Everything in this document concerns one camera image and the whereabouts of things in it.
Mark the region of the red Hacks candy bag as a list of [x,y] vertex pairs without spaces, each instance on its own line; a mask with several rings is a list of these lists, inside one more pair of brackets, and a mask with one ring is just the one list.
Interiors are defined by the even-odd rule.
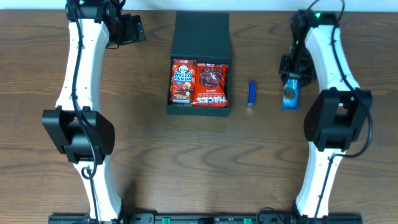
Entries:
[[224,108],[228,98],[224,91],[227,65],[198,63],[192,106]]

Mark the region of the small blue stick pack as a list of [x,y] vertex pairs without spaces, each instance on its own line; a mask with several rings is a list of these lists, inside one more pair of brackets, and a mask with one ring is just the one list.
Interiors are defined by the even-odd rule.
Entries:
[[251,81],[251,82],[249,82],[248,102],[247,102],[246,107],[252,108],[255,104],[255,100],[256,100],[256,82]]

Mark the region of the red Hello Panda pack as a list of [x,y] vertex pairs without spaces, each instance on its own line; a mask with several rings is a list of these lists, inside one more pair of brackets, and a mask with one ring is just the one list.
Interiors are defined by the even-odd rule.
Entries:
[[196,69],[195,60],[175,59],[173,61],[169,95],[171,103],[190,104],[193,102]]

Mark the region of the black box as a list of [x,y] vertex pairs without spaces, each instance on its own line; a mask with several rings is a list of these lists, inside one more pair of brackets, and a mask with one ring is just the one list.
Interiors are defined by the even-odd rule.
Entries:
[[227,65],[226,99],[231,89],[231,39],[227,12],[178,11],[170,59]]

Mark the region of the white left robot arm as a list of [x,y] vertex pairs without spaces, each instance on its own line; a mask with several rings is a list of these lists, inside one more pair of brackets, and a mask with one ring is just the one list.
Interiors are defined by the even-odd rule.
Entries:
[[113,124],[101,114],[100,79],[104,51],[145,40],[139,16],[122,14],[120,0],[67,1],[70,47],[55,109],[44,110],[42,124],[59,153],[79,172],[90,204],[83,215],[51,215],[49,223],[137,223],[123,212],[110,155]]

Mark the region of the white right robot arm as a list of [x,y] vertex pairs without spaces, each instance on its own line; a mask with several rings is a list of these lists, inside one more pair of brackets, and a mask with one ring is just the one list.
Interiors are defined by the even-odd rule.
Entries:
[[309,155],[302,188],[292,213],[283,223],[362,223],[360,215],[331,215],[328,201],[340,162],[353,159],[347,151],[364,123],[373,125],[373,96],[362,90],[351,73],[340,40],[340,16],[301,9],[290,19],[293,44],[282,57],[279,73],[291,92],[316,79],[319,95],[304,119]]

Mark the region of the blue cookie pack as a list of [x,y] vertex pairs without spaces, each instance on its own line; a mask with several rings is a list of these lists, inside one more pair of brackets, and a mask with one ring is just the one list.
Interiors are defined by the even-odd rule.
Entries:
[[288,79],[284,84],[281,110],[297,110],[299,98],[299,81]]

